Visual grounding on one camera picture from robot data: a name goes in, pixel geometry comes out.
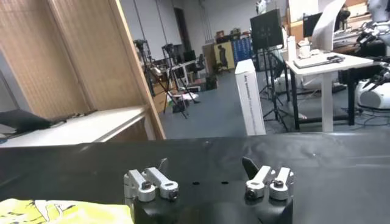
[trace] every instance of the black monitor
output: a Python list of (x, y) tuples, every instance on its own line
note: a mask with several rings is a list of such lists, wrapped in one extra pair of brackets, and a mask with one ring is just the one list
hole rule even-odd
[(250, 25), (255, 52), (284, 43), (279, 9), (253, 17), (250, 19)]
[(318, 13), (311, 16), (303, 17), (303, 37), (311, 37), (313, 36), (314, 28), (316, 27), (319, 18), (322, 13)]
[(185, 62), (196, 60), (196, 55), (194, 50), (184, 52), (183, 56)]

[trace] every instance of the desk leg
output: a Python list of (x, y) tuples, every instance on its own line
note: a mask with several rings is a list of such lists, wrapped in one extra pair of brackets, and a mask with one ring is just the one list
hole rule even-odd
[(187, 68), (183, 67), (183, 71), (184, 71), (185, 85), (189, 85), (190, 82), (188, 81)]
[(288, 75), (287, 75), (287, 65), (285, 63), (285, 82), (286, 82), (286, 94), (287, 94), (287, 102), (290, 102), (290, 89), (288, 86)]
[(150, 141), (156, 140), (156, 136), (154, 135), (154, 129), (152, 126), (151, 119), (148, 114), (145, 114), (144, 119), (144, 128), (147, 135), (147, 139)]
[(347, 71), (348, 84), (348, 124), (355, 125), (355, 83), (350, 69)]
[(298, 112), (298, 100), (297, 100), (297, 83), (295, 81), (295, 73), (291, 69), (290, 69), (290, 76), (291, 76), (291, 94), (292, 94), (292, 104), (293, 104), (292, 107), (294, 110), (294, 123), (295, 123), (295, 129), (299, 130), (300, 127), (299, 127), (299, 112)]
[(333, 99), (332, 99), (332, 72), (322, 75), (321, 102), (322, 102), (322, 131), (333, 131)]

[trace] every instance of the metal bracket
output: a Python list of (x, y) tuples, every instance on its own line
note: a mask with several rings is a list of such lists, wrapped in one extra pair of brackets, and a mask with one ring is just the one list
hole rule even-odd
[(177, 199), (179, 185), (177, 182), (166, 178), (158, 169), (155, 167), (146, 168), (143, 176), (160, 189), (161, 198), (168, 199), (169, 201), (175, 201)]
[(262, 166), (261, 169), (257, 172), (256, 176), (246, 182), (246, 193), (245, 197), (248, 200), (256, 200), (258, 198), (264, 197), (264, 179), (269, 175), (271, 167)]
[(139, 173), (138, 170), (130, 170), (123, 176), (125, 198), (136, 198), (139, 201), (148, 202), (155, 198), (155, 186)]
[(292, 178), (294, 173), (290, 168), (282, 167), (276, 179), (269, 185), (269, 197), (275, 200), (287, 200), (288, 188), (293, 184)]

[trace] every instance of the white paper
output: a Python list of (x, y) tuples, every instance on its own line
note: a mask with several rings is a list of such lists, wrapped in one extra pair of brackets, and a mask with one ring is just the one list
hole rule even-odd
[(325, 7), (313, 31), (311, 41), (314, 49), (333, 50), (336, 17), (344, 3), (346, 3), (346, 0), (334, 0)]

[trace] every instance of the white box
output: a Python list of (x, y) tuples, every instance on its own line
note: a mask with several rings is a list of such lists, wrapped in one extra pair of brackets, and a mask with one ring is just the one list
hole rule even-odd
[(257, 86), (256, 70), (251, 59), (240, 61), (236, 67), (236, 82), (239, 100), (245, 121), (246, 133), (265, 135), (266, 129)]

